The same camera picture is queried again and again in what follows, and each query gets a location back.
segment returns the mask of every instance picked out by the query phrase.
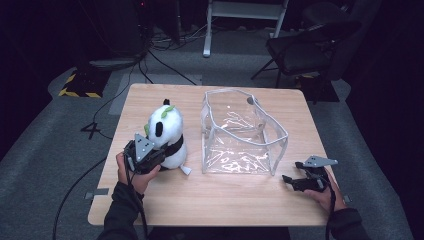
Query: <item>transparent plastic container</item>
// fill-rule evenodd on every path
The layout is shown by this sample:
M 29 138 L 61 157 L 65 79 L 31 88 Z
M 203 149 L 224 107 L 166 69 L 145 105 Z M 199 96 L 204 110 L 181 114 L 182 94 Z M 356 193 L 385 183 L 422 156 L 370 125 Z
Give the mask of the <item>transparent plastic container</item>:
M 288 133 L 238 89 L 205 92 L 201 112 L 202 172 L 271 174 L 288 144 Z

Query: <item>gray mat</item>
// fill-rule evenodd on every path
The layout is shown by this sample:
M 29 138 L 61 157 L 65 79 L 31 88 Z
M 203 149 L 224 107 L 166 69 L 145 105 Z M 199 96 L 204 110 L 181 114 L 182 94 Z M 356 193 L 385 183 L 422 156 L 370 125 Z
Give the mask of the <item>gray mat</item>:
M 202 85 L 202 75 L 185 75 L 188 79 L 194 82 L 196 85 Z M 153 84 L 174 84 L 174 85 L 193 85 L 187 79 L 180 75 L 171 74 L 147 74 L 147 77 L 153 82 Z M 151 84 L 142 74 L 124 74 L 119 84 L 119 88 L 116 91 L 115 99 L 113 100 L 109 114 L 121 115 L 124 107 L 125 99 L 127 98 L 130 86 L 134 83 L 145 83 Z

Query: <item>wooden table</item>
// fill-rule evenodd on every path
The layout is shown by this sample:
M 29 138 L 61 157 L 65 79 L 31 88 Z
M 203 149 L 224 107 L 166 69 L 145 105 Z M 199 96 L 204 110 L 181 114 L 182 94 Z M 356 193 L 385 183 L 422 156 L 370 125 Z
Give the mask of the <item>wooden table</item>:
M 200 111 L 205 91 L 222 87 L 150 85 L 131 86 L 98 188 L 109 195 L 94 197 L 88 221 L 103 225 L 117 182 L 115 155 L 135 132 L 144 133 L 150 114 L 169 98 L 184 117 L 188 156 L 186 176 L 180 169 L 160 172 L 145 193 L 147 222 L 152 226 L 317 226 L 326 213 L 302 192 L 294 192 L 281 175 L 304 178 L 294 162 L 311 155 L 326 157 L 302 92 L 268 88 L 238 88 L 253 94 L 262 107 L 289 133 L 289 144 L 275 176 L 254 174 L 202 174 Z

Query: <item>stuffed animal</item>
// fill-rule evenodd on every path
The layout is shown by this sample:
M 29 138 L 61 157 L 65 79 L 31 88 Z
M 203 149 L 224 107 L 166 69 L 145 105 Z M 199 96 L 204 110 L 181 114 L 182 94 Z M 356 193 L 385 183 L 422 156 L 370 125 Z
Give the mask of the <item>stuffed animal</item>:
M 183 166 L 187 158 L 187 146 L 183 137 L 183 117 L 178 109 L 170 105 L 169 99 L 163 101 L 163 106 L 156 109 L 144 126 L 146 137 L 155 144 L 154 149 L 159 150 L 164 144 L 165 161 L 161 163 L 161 170 L 181 168 L 186 174 L 191 169 Z

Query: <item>person's arm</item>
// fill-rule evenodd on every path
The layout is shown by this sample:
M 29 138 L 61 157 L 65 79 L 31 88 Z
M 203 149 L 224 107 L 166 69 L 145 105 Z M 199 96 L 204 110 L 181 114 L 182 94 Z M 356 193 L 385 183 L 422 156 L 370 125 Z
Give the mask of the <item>person's arm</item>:
M 346 203 L 343 201 L 343 196 L 339 187 L 334 182 L 330 173 L 328 173 L 328 178 L 336 195 L 334 212 L 328 222 L 331 235 L 333 235 L 333 237 L 337 240 L 370 239 L 362 226 L 362 218 L 359 215 L 359 212 L 356 209 L 348 208 Z M 327 187 L 322 193 L 313 190 L 305 190 L 304 193 L 319 203 L 320 206 L 330 214 L 331 192 L 329 187 Z
M 134 229 L 134 221 L 138 217 L 138 204 L 142 204 L 144 191 L 150 180 L 159 172 L 160 166 L 156 166 L 150 173 L 145 175 L 134 175 L 132 185 L 134 189 L 128 186 L 124 156 L 122 153 L 116 155 L 118 163 L 118 183 L 112 194 L 112 204 L 104 220 L 104 229 L 97 239 L 138 239 Z

